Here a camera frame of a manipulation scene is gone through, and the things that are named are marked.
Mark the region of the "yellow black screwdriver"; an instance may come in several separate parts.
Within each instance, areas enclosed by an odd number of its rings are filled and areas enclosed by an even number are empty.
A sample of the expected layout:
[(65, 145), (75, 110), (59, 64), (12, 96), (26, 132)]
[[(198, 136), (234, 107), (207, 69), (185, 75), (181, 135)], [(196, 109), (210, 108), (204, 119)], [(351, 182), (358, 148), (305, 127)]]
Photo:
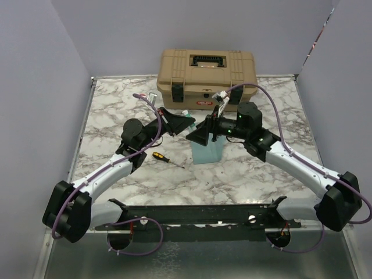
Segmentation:
[(182, 165), (180, 165), (180, 164), (177, 164), (177, 163), (171, 161), (169, 158), (165, 157), (164, 155), (162, 155), (162, 154), (160, 154), (160, 153), (158, 153), (158, 152), (153, 152), (153, 153), (152, 153), (152, 156), (153, 156), (153, 158), (155, 158), (156, 160), (159, 160), (159, 161), (161, 161), (161, 162), (165, 162), (165, 163), (173, 164), (173, 165), (175, 165), (175, 166), (177, 166), (177, 167), (180, 167), (180, 168), (182, 168), (182, 169), (185, 168), (184, 166), (182, 166)]

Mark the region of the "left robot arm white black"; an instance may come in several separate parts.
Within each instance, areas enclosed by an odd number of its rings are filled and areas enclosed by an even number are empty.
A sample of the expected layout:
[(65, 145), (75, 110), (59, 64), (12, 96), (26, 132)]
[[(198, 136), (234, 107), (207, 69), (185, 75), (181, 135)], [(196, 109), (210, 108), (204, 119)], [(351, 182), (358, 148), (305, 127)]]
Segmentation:
[(127, 120), (121, 143), (105, 164), (81, 179), (55, 185), (42, 218), (54, 239), (65, 238), (75, 243), (90, 228), (110, 224), (119, 230), (128, 224), (122, 203), (96, 200), (114, 183), (135, 172), (146, 158), (145, 151), (159, 137), (165, 133), (177, 135), (195, 122), (193, 117), (174, 115), (163, 107), (155, 115), (156, 119), (147, 125), (136, 118)]

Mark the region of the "aluminium frame rail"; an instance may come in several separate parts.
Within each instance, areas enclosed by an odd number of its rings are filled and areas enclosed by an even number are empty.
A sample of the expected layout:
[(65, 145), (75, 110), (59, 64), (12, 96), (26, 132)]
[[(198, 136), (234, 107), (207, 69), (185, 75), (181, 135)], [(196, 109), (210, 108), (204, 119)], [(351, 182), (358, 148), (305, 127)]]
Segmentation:
[(84, 131), (85, 131), (85, 128), (86, 128), (86, 125), (87, 125), (87, 120), (88, 120), (88, 116), (89, 116), (89, 112), (90, 112), (90, 108), (91, 108), (91, 104), (92, 104), (92, 99), (94, 97), (94, 92), (95, 92), (95, 87), (96, 87), (97, 80), (98, 80), (97, 77), (94, 77), (94, 76), (91, 77), (91, 86), (90, 86), (90, 91), (89, 91), (89, 94), (88, 94), (87, 105), (85, 106), (83, 119), (82, 119), (82, 122), (79, 126), (77, 142), (76, 142), (76, 146), (74, 148), (70, 168), (69, 168), (69, 171), (67, 172), (66, 181), (68, 183), (71, 182), (73, 180), (73, 177), (74, 177), (74, 171), (76, 169), (78, 156), (80, 154), (80, 148), (81, 148), (81, 144), (82, 144), (82, 141), (83, 141), (83, 138), (84, 138)]

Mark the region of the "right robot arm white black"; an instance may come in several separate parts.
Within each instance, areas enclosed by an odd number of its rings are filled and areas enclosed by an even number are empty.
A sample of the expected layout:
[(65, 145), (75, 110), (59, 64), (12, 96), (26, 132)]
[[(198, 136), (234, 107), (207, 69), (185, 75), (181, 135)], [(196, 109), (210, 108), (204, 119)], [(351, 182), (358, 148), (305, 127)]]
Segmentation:
[(279, 136), (263, 128), (262, 113), (253, 102), (240, 103), (234, 120), (219, 116), (215, 108), (186, 139), (206, 146), (219, 136), (242, 140), (250, 155), (280, 168), (314, 193), (311, 198), (275, 201), (274, 209), (267, 212), (273, 227), (299, 219), (320, 221), (330, 230), (341, 231), (362, 206), (354, 174), (338, 174), (286, 148)]

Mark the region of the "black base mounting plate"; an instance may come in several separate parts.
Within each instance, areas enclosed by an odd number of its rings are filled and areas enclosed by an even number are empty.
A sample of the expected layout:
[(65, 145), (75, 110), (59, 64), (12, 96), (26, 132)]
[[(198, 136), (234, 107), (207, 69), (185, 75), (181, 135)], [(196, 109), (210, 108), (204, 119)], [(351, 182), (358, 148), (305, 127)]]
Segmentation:
[(266, 232), (282, 228), (299, 228), (294, 220), (284, 220), (277, 213), (278, 202), (240, 205), (121, 205), (120, 225), (111, 223), (96, 227), (123, 240), (132, 233), (133, 241), (205, 242), (265, 241)]

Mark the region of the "teal envelope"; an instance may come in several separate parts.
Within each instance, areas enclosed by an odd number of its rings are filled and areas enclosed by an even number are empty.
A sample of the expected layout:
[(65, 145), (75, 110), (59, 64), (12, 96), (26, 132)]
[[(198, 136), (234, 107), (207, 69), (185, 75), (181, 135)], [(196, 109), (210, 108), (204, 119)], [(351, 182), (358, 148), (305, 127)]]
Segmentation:
[(225, 137), (218, 137), (217, 141), (213, 142), (210, 135), (207, 146), (190, 142), (193, 164), (207, 164), (221, 161), (225, 141)]

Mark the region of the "tan plastic toolbox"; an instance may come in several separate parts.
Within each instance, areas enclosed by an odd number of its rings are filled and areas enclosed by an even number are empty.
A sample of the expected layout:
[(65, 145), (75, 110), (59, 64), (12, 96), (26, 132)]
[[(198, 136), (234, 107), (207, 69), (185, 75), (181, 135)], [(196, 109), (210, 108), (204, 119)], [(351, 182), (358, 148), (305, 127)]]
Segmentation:
[(257, 88), (252, 53), (166, 49), (162, 53), (157, 89), (166, 109), (213, 110), (218, 102), (212, 96), (225, 91), (230, 98), (226, 112), (234, 112), (241, 102), (249, 101)]

